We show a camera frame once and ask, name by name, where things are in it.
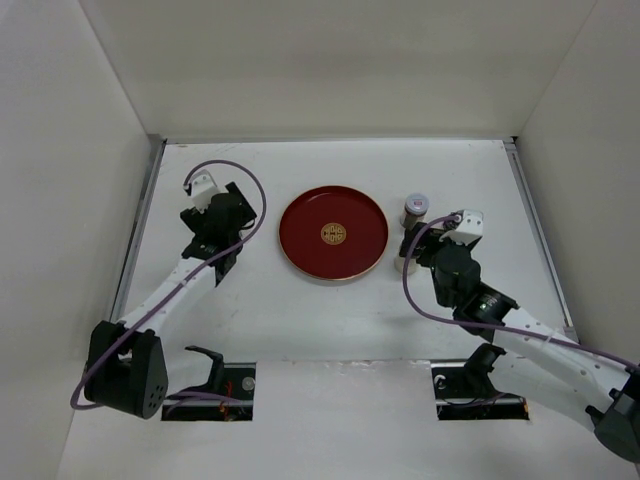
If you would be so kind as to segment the purple lid pepper jar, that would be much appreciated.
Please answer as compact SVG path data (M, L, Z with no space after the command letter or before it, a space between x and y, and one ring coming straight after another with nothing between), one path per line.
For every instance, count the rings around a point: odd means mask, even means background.
M400 218L401 226L406 230L411 230L414 226L422 222L428 212L430 201L422 193L409 194L404 202L403 213Z

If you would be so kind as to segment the black cap white bottle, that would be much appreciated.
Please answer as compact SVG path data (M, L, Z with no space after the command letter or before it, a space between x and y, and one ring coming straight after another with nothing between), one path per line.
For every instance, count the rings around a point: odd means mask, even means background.
M417 254L415 252L410 255L406 250L398 249L398 253L394 258L395 269L402 274L404 270L407 270L407 275L411 276L418 270L418 263L416 260Z

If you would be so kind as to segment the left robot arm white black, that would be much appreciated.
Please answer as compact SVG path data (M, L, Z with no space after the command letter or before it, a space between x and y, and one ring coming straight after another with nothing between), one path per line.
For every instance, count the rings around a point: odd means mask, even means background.
M167 359L171 333L236 265L246 241L260 227L257 213L236 183L218 187L205 172L185 186L193 205L180 214L192 234L177 265L136 309L92 331L85 371L73 408L108 407L142 419L169 398L214 398L224 387L224 358L194 344Z

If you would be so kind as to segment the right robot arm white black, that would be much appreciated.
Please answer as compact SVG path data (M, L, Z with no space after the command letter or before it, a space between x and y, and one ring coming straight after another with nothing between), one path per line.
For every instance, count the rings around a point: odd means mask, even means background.
M410 306L482 339L463 373L471 393L531 399L583 426L619 458L638 463L638 366L569 339L484 283L472 257L482 234L481 218L460 212L406 230L398 252L402 276L413 264L427 268L437 304L451 315L431 314L415 300Z

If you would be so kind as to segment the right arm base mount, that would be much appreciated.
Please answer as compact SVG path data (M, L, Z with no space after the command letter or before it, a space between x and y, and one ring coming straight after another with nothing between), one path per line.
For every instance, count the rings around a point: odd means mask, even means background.
M504 349L478 347L466 360L439 360L430 364L436 415L440 421L523 420L529 409L523 397L503 393L489 379Z

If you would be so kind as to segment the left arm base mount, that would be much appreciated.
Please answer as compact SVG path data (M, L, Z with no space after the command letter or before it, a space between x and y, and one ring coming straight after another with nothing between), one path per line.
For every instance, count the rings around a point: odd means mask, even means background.
M246 422L253 419L257 365L228 363L219 352L188 346L169 369L161 419Z

